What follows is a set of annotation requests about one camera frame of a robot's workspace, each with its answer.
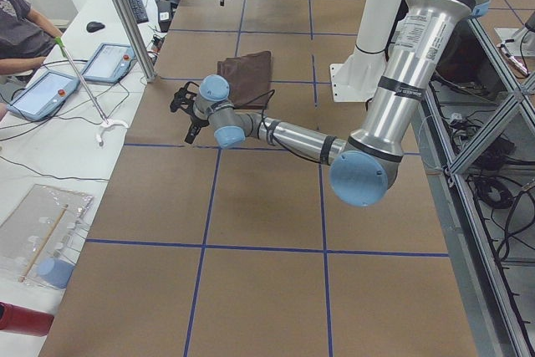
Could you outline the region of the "dark brown t-shirt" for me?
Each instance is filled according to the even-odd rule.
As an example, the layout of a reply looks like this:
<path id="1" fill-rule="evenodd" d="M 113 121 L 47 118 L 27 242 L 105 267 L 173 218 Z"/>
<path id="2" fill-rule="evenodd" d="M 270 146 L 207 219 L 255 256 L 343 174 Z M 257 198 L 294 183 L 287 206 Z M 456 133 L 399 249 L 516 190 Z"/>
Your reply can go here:
<path id="1" fill-rule="evenodd" d="M 237 109 L 262 109 L 268 98 L 272 71 L 270 51 L 217 62 L 217 74 L 229 83 L 229 99 Z"/>

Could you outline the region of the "black keyboard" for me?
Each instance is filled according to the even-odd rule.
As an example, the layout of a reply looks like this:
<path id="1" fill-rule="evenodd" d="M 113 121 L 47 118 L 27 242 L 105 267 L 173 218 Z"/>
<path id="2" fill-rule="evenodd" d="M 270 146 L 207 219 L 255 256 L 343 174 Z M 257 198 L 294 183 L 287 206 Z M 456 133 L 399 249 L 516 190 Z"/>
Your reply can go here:
<path id="1" fill-rule="evenodd" d="M 148 23 L 149 18 L 145 10 L 143 0 L 127 0 L 130 10 L 133 13 L 134 19 L 137 23 Z"/>

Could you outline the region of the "blue teach pendant far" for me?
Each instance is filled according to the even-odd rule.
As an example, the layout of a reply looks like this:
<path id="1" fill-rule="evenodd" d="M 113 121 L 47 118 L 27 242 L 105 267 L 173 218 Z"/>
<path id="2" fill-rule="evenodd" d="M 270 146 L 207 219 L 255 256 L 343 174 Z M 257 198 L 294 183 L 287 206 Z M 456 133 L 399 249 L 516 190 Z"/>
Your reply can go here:
<path id="1" fill-rule="evenodd" d="M 130 45 L 102 43 L 82 69 L 87 82 L 96 84 L 117 84 L 125 77 L 133 63 L 135 53 Z"/>

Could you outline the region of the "blue teach pendant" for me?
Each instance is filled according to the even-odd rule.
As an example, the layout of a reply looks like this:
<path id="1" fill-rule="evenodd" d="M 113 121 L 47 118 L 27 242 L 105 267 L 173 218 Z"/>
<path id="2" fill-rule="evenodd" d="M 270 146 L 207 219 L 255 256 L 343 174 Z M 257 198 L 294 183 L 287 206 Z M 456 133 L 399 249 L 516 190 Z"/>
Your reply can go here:
<path id="1" fill-rule="evenodd" d="M 102 43 L 82 69 L 87 82 L 96 84 L 117 84 L 125 77 L 133 63 L 135 53 L 130 45 Z"/>
<path id="2" fill-rule="evenodd" d="M 48 71 L 8 104 L 7 109 L 25 120 L 40 121 L 61 107 L 78 87 L 78 78 Z"/>

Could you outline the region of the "black computer mouse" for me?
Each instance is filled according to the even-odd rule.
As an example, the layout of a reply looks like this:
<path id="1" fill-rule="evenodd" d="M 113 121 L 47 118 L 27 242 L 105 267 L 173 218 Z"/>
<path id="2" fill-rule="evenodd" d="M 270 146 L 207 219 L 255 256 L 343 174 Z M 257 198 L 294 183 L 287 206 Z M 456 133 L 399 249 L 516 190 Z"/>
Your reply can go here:
<path id="1" fill-rule="evenodd" d="M 104 28 L 105 28 L 105 25 L 97 21 L 90 21 L 86 24 L 86 31 L 88 33 L 96 33 L 99 30 L 102 30 Z"/>

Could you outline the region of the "blue teach pendant near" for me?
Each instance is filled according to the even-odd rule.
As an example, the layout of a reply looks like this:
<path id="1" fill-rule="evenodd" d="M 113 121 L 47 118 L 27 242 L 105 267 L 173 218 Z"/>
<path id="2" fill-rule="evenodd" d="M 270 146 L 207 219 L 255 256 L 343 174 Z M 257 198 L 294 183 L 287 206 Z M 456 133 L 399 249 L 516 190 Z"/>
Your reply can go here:
<path id="1" fill-rule="evenodd" d="M 8 104 L 7 109 L 25 120 L 40 121 L 61 107 L 78 87 L 78 78 L 48 71 Z"/>

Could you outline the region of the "seated person grey shirt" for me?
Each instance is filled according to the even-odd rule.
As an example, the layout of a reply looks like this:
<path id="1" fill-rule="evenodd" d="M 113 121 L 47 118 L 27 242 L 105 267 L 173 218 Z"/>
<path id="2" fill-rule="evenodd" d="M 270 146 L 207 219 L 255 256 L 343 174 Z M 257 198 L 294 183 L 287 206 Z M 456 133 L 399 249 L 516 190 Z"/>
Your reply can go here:
<path id="1" fill-rule="evenodd" d="M 38 69 L 62 32 L 26 0 L 1 0 L 1 75 Z"/>

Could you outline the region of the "clear plastic bag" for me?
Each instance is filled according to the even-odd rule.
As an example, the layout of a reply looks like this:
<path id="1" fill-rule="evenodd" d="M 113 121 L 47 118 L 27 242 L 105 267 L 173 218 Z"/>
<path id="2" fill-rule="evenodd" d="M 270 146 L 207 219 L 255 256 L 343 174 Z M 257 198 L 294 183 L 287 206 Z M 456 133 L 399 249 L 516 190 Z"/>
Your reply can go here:
<path id="1" fill-rule="evenodd" d="M 84 218 L 93 200 L 84 192 L 33 186 L 1 223 L 1 277 L 56 288 L 38 276 L 37 267 L 46 258 L 75 267 L 89 232 Z"/>

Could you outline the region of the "blue plastic cup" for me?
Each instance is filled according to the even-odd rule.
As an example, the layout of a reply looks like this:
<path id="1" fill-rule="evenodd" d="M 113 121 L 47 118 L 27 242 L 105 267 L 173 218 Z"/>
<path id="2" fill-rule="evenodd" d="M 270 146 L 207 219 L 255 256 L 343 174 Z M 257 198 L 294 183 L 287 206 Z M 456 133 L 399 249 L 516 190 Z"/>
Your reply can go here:
<path id="1" fill-rule="evenodd" d="M 65 289 L 74 271 L 74 265 L 59 258 L 46 258 L 37 267 L 37 274 L 48 284 Z"/>

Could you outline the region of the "red cylinder bottle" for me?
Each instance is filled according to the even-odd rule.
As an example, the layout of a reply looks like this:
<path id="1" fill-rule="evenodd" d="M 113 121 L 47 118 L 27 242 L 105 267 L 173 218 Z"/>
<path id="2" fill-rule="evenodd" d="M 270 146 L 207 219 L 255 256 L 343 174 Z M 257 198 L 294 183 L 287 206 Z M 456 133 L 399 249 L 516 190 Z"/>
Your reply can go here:
<path id="1" fill-rule="evenodd" d="M 52 314 L 1 302 L 2 331 L 41 337 L 48 334 L 53 321 Z"/>

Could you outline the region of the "aluminium frame post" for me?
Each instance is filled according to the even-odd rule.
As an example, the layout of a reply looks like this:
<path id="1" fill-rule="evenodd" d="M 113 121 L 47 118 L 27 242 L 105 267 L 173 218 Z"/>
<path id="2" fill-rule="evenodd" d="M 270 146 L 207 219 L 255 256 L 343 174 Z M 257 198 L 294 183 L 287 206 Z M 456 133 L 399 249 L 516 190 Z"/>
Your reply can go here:
<path id="1" fill-rule="evenodd" d="M 145 80 L 147 83 L 151 83 L 156 78 L 156 72 L 154 65 L 148 55 L 145 42 L 141 36 L 138 24 L 135 21 L 133 12 L 130 9 L 128 0 L 111 0 L 115 6 L 115 10 L 119 16 L 119 19 L 125 29 L 127 38 L 130 41 L 130 45 L 134 50 L 135 56 L 138 60 Z"/>

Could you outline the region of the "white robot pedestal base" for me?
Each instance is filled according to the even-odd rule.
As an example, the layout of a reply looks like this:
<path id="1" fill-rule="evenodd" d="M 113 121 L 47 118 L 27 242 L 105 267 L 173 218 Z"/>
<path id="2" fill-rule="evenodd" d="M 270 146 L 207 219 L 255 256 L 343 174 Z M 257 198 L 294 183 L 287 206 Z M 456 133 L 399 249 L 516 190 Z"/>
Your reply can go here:
<path id="1" fill-rule="evenodd" d="M 402 0 L 365 0 L 353 53 L 342 64 L 331 64 L 335 102 L 365 102 L 376 91 L 385 71 L 385 50 L 396 25 Z"/>

